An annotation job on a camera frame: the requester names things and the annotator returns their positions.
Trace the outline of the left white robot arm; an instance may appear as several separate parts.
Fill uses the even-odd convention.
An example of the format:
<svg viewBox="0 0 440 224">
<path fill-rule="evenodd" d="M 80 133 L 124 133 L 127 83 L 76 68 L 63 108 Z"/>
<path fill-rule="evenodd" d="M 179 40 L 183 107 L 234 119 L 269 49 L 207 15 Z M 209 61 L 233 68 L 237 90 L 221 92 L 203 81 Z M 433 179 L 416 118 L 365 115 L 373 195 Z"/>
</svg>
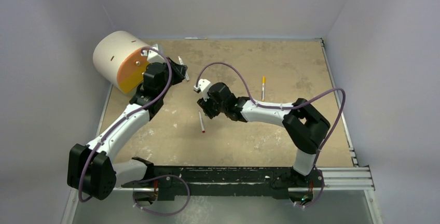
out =
<svg viewBox="0 0 440 224">
<path fill-rule="evenodd" d="M 79 194 L 103 200 L 114 187 L 126 183 L 136 181 L 141 187 L 152 185 L 153 163 L 138 157 L 118 164 L 114 161 L 129 139 L 159 112 L 169 88 L 185 80 L 186 72 L 186 65 L 170 58 L 163 63 L 148 64 L 143 81 L 117 120 L 88 144 L 76 144 L 70 150 L 68 186 L 77 189 Z"/>
</svg>

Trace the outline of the white pen orange tip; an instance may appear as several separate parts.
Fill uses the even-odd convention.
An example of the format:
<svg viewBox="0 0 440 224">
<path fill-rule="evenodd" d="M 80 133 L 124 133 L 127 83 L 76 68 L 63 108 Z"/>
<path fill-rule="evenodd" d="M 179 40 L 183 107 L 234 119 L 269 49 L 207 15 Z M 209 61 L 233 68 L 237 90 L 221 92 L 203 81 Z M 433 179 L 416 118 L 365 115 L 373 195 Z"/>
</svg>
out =
<svg viewBox="0 0 440 224">
<path fill-rule="evenodd" d="M 185 40 L 207 40 L 207 37 L 184 37 Z"/>
</svg>

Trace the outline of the white pen yellow tip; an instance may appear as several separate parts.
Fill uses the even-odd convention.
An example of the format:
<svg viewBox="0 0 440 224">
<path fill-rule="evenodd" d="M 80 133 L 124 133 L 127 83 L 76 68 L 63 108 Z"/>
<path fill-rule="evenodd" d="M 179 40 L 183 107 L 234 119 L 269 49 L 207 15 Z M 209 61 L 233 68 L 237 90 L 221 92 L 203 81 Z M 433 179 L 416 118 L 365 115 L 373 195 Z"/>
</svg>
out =
<svg viewBox="0 0 440 224">
<path fill-rule="evenodd" d="M 265 83 L 262 83 L 262 97 L 261 97 L 262 101 L 265 101 Z"/>
</svg>

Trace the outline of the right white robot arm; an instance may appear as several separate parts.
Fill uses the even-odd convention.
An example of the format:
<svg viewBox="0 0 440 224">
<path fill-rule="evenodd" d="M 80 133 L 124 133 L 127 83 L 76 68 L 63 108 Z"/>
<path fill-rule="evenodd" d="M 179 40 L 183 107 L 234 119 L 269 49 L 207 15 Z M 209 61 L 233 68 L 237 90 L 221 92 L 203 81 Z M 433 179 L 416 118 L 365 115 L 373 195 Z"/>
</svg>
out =
<svg viewBox="0 0 440 224">
<path fill-rule="evenodd" d="M 212 84 L 205 79 L 198 81 L 194 91 L 201 93 L 197 103 L 210 119 L 224 114 L 232 121 L 262 122 L 285 128 L 297 147 L 291 179 L 298 186 L 311 181 L 319 146 L 331 125 L 305 99 L 298 98 L 289 104 L 253 102 L 249 97 L 236 97 L 222 82 Z"/>
</svg>

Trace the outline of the white pen grey tip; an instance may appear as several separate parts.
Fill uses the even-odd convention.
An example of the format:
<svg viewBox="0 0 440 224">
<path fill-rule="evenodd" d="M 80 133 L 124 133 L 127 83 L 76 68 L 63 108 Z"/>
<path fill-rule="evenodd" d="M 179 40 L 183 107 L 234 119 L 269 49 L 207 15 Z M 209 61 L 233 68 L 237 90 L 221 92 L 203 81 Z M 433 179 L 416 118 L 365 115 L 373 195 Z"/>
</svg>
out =
<svg viewBox="0 0 440 224">
<path fill-rule="evenodd" d="M 180 65 L 184 68 L 184 78 L 185 78 L 185 80 L 189 81 L 189 75 L 188 75 L 188 72 L 187 72 L 187 67 L 185 66 L 185 64 L 183 62 L 183 59 L 180 56 L 178 56 L 178 61 L 179 61 Z"/>
</svg>

